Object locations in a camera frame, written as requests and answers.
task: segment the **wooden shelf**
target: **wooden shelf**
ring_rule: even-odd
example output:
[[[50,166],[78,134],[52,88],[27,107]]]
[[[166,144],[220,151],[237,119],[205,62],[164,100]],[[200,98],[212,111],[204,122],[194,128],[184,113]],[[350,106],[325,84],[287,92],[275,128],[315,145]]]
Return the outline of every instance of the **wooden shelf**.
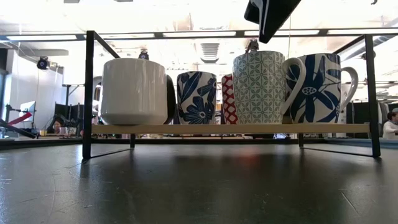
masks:
[[[368,124],[93,125],[94,134],[368,133]]]

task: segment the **dark table surface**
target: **dark table surface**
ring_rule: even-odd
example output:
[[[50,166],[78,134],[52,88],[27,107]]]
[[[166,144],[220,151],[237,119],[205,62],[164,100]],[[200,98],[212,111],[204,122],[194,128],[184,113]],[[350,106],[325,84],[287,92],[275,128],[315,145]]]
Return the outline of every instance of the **dark table surface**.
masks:
[[[57,146],[0,151],[0,170],[0,223],[398,223],[392,149],[137,145],[82,162]]]

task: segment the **mug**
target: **mug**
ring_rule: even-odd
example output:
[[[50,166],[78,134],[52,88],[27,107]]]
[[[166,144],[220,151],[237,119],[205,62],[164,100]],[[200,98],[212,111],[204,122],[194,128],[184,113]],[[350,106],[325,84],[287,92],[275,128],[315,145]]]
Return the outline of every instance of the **mug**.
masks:
[[[238,116],[236,115],[232,74],[222,77],[221,86],[221,91],[223,93],[223,114],[225,124],[239,124]]]
[[[300,67],[297,86],[285,100],[286,77],[282,67]],[[305,79],[305,66],[297,58],[285,61],[282,53],[258,51],[240,55],[233,62],[233,88],[240,124],[282,124],[283,114]]]
[[[213,124],[216,108],[216,75],[185,72],[177,77],[178,117],[181,124]]]
[[[66,127],[60,127],[59,134],[65,134],[65,133],[66,133]]]
[[[166,75],[167,78],[167,120],[163,124],[170,124],[175,113],[175,90],[172,77]]]
[[[166,74],[158,63],[110,60],[104,64],[103,76],[94,77],[93,91],[100,83],[98,114],[105,124],[163,124],[167,120]]]
[[[337,54],[312,54],[299,57],[307,69],[304,84],[290,106],[293,123],[337,123],[340,110],[345,108],[358,87],[358,74],[351,67],[341,68]],[[341,72],[351,76],[351,87],[342,104]],[[296,65],[286,69],[287,93],[296,88],[301,73]]]

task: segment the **white mug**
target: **white mug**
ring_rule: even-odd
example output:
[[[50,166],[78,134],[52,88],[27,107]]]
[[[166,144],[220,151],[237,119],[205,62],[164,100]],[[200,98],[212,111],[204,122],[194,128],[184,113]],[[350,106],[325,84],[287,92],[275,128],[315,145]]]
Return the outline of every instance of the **white mug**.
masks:
[[[166,74],[160,64],[116,58],[104,64],[102,77],[94,77],[93,91],[100,83],[98,114],[104,123],[163,124],[167,119]]]

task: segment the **security camera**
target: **security camera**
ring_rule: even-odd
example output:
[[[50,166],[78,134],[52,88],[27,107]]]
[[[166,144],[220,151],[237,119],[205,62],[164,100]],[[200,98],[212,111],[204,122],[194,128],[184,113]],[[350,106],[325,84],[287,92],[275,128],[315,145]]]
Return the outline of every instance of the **security camera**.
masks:
[[[47,56],[41,56],[40,60],[37,62],[37,68],[40,70],[47,70],[49,69],[49,58]]]
[[[141,50],[138,58],[149,60],[149,55],[147,50]]]

